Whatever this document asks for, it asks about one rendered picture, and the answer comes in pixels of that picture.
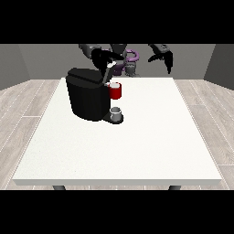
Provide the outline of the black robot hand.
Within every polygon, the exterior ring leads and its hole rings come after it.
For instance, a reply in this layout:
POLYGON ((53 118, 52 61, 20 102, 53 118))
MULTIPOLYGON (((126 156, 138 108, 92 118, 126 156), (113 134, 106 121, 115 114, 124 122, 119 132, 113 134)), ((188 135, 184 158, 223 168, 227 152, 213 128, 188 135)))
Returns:
POLYGON ((157 59, 163 60, 165 62, 167 73, 170 74, 172 71, 173 63, 174 63, 173 53, 171 51, 166 51, 165 53, 157 53, 157 54, 152 55, 148 59, 148 61, 152 62, 157 59))
POLYGON ((104 72, 107 69, 107 65, 112 63, 114 59, 124 60, 124 57, 117 53, 111 52, 109 50, 102 50, 100 48, 95 48, 91 52, 91 60, 93 65, 101 72, 104 72))

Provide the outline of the pale grey machine lid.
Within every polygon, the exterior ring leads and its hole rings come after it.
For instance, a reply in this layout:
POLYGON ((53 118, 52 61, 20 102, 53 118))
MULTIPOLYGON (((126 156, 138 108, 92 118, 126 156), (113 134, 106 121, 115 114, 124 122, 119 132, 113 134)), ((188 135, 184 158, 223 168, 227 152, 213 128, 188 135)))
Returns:
POLYGON ((106 69, 106 72, 105 72, 105 75, 104 75, 103 81, 102 81, 103 84, 109 82, 109 81, 107 81, 108 76, 109 76, 109 72, 110 72, 110 70, 111 70, 115 65, 116 65, 116 62, 115 62, 115 61, 113 61, 112 63, 109 63, 109 64, 107 65, 107 69, 106 69))

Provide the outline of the red pod holder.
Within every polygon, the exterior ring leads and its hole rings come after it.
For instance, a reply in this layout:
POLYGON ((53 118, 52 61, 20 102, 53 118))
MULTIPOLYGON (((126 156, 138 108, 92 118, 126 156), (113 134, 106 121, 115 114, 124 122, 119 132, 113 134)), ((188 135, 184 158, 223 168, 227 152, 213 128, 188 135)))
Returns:
POLYGON ((113 82, 109 85, 110 98, 113 100, 118 100, 122 97, 122 84, 118 82, 113 82))

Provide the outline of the black coffee machine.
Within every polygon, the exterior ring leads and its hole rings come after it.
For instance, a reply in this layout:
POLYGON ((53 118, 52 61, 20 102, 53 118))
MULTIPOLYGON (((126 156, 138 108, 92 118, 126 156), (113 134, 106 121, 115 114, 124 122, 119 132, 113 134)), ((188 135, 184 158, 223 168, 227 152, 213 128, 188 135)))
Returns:
POLYGON ((122 123, 122 113, 116 117, 111 113, 110 88, 102 81, 103 76, 98 70, 69 70, 66 83, 71 109, 75 115, 86 121, 122 123))

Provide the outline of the small grey cup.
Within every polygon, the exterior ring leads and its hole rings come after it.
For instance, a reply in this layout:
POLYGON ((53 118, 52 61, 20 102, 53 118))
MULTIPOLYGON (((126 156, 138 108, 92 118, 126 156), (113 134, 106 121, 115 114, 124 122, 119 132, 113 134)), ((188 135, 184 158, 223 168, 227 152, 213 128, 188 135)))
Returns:
POLYGON ((112 107, 110 109, 111 120, 118 122, 122 118, 122 111, 119 107, 112 107))

